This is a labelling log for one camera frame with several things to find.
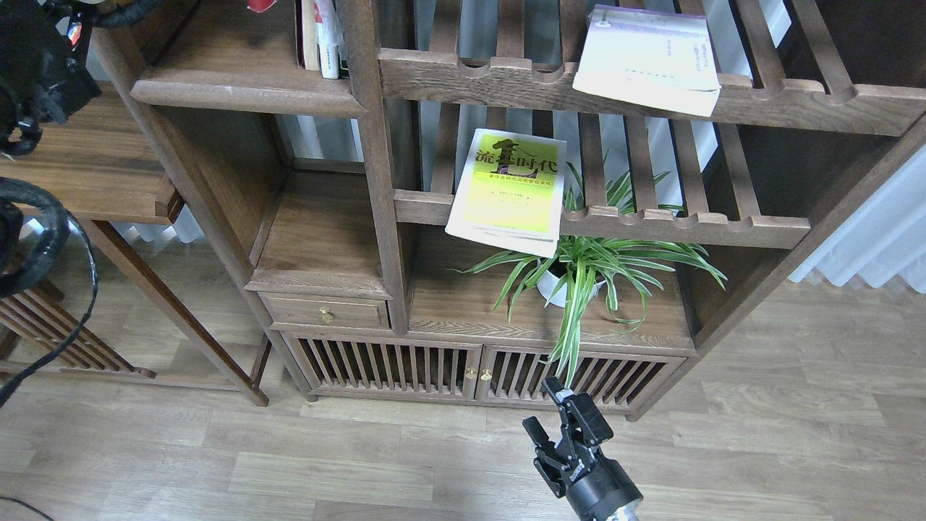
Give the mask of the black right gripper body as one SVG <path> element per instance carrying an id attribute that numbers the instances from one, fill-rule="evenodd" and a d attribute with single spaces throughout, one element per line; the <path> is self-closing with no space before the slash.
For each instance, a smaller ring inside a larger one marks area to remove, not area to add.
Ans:
<path id="1" fill-rule="evenodd" d="M 556 498 L 566 498 L 581 520 L 637 520 L 644 496 L 614 459 L 599 447 L 568 439 L 553 445 L 550 462 L 535 458 L 535 468 Z"/>

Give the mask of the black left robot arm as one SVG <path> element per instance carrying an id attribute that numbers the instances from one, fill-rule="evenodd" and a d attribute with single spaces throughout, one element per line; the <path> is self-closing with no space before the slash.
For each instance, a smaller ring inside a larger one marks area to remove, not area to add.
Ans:
<path id="1" fill-rule="evenodd" d="M 132 1 L 102 12 L 96 1 L 2 2 L 2 154 L 32 153 L 42 139 L 43 123 L 66 123 L 101 95 L 85 65 L 94 27 L 132 26 L 158 6 L 158 1 Z M 72 228 L 83 240 L 87 234 L 55 195 L 32 182 L 4 177 L 1 195 L 1 294 L 7 298 L 44 280 Z M 24 263 L 9 271 L 23 224 L 22 204 L 47 222 Z"/>

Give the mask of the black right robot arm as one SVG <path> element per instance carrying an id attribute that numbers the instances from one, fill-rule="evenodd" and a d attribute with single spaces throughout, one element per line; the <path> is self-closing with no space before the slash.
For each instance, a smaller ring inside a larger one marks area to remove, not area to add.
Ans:
<path id="1" fill-rule="evenodd" d="M 600 446 L 614 436 L 611 426 L 588 393 L 575 394 L 556 377 L 543 389 L 558 406 L 562 438 L 549 436 L 537 418 L 522 425 L 535 445 L 535 468 L 556 498 L 565 497 L 581 520 L 635 520 L 644 496 L 614 459 Z"/>

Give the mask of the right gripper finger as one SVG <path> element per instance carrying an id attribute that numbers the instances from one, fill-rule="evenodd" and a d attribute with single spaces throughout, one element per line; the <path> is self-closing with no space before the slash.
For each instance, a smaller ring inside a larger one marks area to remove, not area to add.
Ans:
<path id="1" fill-rule="evenodd" d="M 536 458 L 541 462 L 550 462 L 549 457 L 553 456 L 553 442 L 550 441 L 546 432 L 535 416 L 522 420 L 522 426 L 530 437 L 530 441 L 535 447 Z"/>
<path id="2" fill-rule="evenodd" d="M 543 380 L 543 389 L 558 405 L 563 441 L 593 448 L 613 438 L 611 426 L 588 393 L 576 394 L 556 377 Z"/>

